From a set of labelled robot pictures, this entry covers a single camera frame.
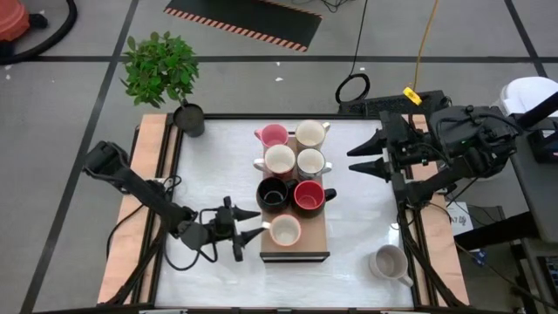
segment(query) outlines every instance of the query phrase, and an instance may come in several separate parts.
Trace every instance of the vacuum hose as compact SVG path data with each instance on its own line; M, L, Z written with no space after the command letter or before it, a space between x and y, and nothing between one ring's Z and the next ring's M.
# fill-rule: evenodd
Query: vacuum hose
M68 32L70 32L73 25L76 23L78 19L78 8L73 0L66 0L68 4L68 17L60 26L60 28L52 34L49 38L47 38L43 43L35 46L34 48L29 49L28 51L24 51L18 53L17 55L13 55L7 58L0 58L0 65L13 65L19 62L26 61L30 58L36 57L41 53L49 50L53 45L57 44L62 38L64 38Z

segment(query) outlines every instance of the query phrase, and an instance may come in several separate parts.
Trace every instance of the black mug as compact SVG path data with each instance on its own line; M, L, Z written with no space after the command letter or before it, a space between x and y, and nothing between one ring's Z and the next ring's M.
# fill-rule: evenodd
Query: black mug
M260 182L255 198L260 208L270 214L281 213L290 203L293 189L298 184L295 179L283 182L276 177L269 177Z

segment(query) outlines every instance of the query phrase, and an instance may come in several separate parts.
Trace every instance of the mug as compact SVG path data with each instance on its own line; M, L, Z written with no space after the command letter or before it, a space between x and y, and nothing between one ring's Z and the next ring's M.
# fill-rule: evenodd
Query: mug
M263 158L254 160L254 168L282 178L292 176L295 164L295 152L286 145L274 145L265 152Z
M286 145L289 141L289 132L284 126L278 124L267 125L263 129L255 130L254 135L262 142L264 152L274 145Z
M337 196L334 188L323 190L316 181L302 181L293 194L293 210L303 218L314 218L323 212L325 202Z
M292 215L279 215L271 223L264 222L262 226L269 229L271 240L283 247L291 246L300 240L303 229L300 222Z
M296 127L296 148L301 152L305 148L320 149L325 134L330 130L331 123L320 123L316 120L304 120Z
M407 257L403 250L395 245L384 245L372 253L368 266L372 274L379 278L398 280L407 287L412 286L412 279L407 275Z
M298 184L297 180L283 182L276 177L269 177L260 182L255 198L260 208L270 214L278 214L286 209L290 203L292 190Z
M300 152L296 158L296 164L300 180L315 179L322 174L327 174L333 167L330 162L325 162L323 154L314 148L304 149Z

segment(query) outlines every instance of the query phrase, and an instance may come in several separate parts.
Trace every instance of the yellow tag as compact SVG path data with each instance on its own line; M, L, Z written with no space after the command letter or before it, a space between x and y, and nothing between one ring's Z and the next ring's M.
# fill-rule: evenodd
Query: yellow tag
M420 106L422 104L422 99L415 93L410 87L406 87L403 90L403 94L407 96L415 105Z

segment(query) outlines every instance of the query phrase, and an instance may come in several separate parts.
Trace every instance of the red mug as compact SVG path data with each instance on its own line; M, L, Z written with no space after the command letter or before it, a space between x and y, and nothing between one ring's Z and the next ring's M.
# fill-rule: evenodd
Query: red mug
M271 124L263 129L255 130L254 135L262 142L264 150L274 145L287 145L289 141L289 132L284 126L278 124Z
M303 218L314 218L322 214L325 202L336 196L334 188L324 190L316 181L302 181L295 188L293 210Z

